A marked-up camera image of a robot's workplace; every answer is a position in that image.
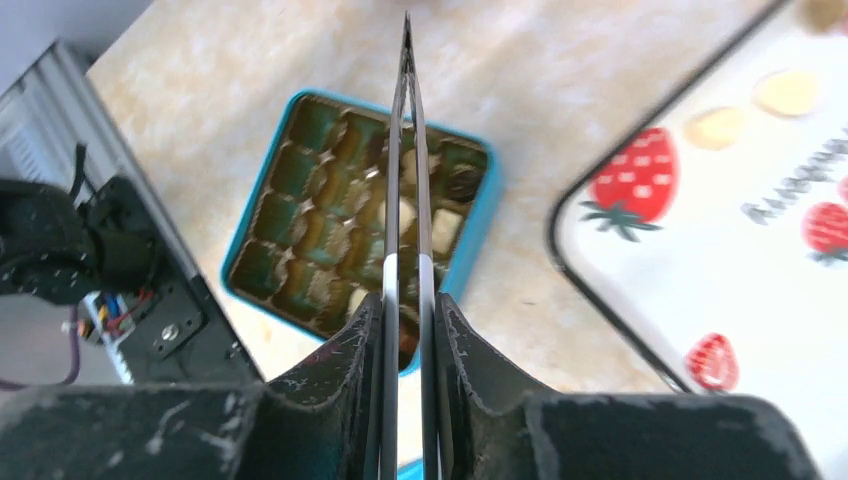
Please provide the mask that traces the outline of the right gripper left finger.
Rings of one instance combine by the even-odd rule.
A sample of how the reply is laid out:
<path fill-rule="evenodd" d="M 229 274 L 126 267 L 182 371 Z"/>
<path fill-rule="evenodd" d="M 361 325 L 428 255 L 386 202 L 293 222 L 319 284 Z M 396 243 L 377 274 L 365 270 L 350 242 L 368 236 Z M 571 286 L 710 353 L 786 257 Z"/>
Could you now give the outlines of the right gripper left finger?
<path fill-rule="evenodd" d="M 5 479 L 375 479 L 382 300 L 274 380 L 40 387 L 1 410 Z"/>

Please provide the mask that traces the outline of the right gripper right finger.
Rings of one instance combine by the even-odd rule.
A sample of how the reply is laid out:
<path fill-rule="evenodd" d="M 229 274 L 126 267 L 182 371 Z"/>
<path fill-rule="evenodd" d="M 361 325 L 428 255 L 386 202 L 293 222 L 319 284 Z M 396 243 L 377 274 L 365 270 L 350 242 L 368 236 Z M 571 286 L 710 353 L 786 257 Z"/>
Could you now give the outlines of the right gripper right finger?
<path fill-rule="evenodd" d="M 794 426 L 750 396 L 558 392 L 435 298 L 444 479 L 817 479 Z"/>

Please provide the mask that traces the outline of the white square chocolate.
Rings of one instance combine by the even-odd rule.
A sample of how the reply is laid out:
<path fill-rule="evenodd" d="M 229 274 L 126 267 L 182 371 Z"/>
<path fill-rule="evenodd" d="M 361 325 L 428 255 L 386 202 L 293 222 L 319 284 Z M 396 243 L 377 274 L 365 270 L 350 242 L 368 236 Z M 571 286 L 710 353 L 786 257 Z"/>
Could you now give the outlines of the white square chocolate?
<path fill-rule="evenodd" d="M 432 249 L 439 256 L 449 256 L 463 222 L 463 217 L 448 209 L 438 209 L 432 221 Z"/>

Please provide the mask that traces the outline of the white shell chocolate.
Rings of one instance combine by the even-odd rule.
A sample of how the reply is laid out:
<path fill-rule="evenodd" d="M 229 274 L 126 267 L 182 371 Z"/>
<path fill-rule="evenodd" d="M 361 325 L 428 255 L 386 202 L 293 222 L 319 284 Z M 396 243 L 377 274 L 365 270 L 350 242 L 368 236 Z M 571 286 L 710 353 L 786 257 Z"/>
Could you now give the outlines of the white shell chocolate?
<path fill-rule="evenodd" d="M 378 221 L 383 229 L 387 226 L 386 221 L 386 202 L 382 201 L 377 209 Z M 403 235 L 406 230 L 414 223 L 417 215 L 415 206 L 407 199 L 401 197 L 398 206 L 398 234 Z"/>

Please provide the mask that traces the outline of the teal box lid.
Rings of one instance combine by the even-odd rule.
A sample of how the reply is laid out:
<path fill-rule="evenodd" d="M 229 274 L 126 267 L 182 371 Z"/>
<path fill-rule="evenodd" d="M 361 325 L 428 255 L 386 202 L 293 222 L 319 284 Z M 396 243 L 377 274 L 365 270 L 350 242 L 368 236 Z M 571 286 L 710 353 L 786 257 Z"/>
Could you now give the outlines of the teal box lid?
<path fill-rule="evenodd" d="M 423 460 L 416 459 L 401 466 L 397 472 L 397 480 L 423 480 Z"/>

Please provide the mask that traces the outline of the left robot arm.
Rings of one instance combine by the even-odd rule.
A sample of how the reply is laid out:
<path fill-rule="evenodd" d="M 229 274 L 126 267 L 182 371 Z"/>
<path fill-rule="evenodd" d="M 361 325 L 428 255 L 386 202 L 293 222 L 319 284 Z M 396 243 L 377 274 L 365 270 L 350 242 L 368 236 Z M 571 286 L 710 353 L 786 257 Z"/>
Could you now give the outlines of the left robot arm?
<path fill-rule="evenodd" d="M 114 177 L 75 205 L 56 186 L 1 182 L 1 293 L 72 306 L 152 284 L 164 242 L 134 185 Z"/>

